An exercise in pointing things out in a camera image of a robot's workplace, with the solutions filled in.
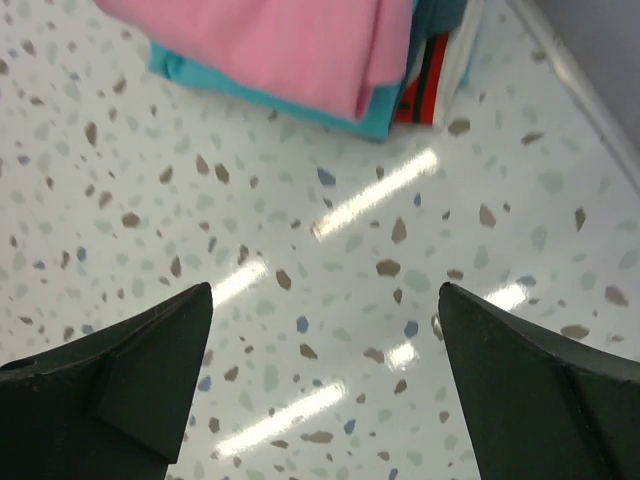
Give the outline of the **pink t shirt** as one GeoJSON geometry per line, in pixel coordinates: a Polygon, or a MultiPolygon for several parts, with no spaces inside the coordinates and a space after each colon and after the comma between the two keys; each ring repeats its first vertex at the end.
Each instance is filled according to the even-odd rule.
{"type": "Polygon", "coordinates": [[[360,120],[406,67],[411,1],[100,1],[105,14],[247,88],[360,120]]]}

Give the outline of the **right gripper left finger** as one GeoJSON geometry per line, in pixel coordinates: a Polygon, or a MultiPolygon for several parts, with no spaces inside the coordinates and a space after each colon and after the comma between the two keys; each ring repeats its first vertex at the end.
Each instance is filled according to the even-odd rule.
{"type": "Polygon", "coordinates": [[[164,478],[179,457],[212,317],[203,282],[3,365],[2,478],[164,478]]]}

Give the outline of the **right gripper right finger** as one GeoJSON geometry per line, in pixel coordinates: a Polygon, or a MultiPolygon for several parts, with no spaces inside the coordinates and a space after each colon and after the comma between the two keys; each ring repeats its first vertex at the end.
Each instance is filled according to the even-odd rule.
{"type": "Polygon", "coordinates": [[[638,362],[453,283],[438,315],[481,478],[638,478],[638,362]]]}

